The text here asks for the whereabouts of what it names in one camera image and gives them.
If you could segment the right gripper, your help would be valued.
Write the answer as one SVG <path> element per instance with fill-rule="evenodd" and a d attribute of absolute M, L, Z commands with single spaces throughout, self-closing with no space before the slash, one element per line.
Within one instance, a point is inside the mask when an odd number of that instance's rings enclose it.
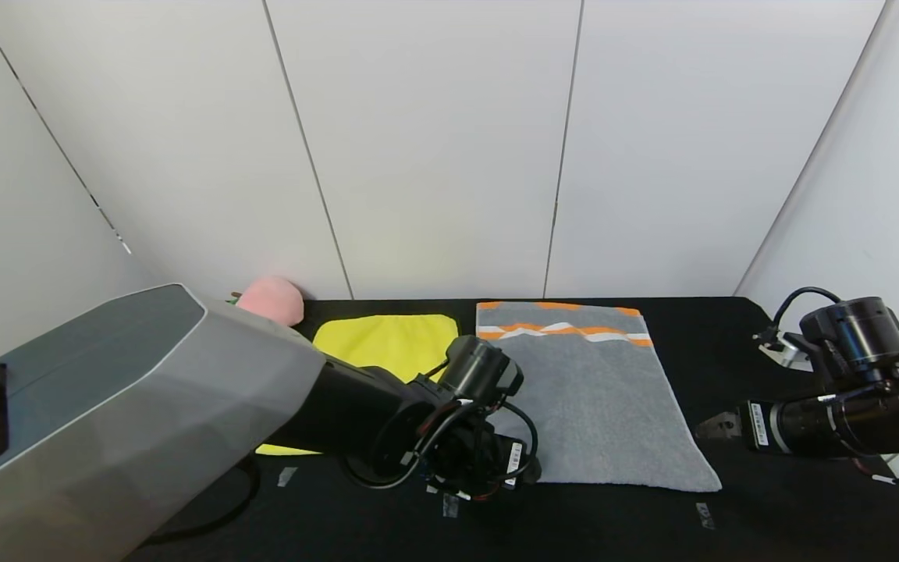
<path fill-rule="evenodd" d="M 796 400 L 747 400 L 698 424 L 697 439 L 739 439 L 755 452 L 838 455 L 829 404 L 817 396 Z"/>

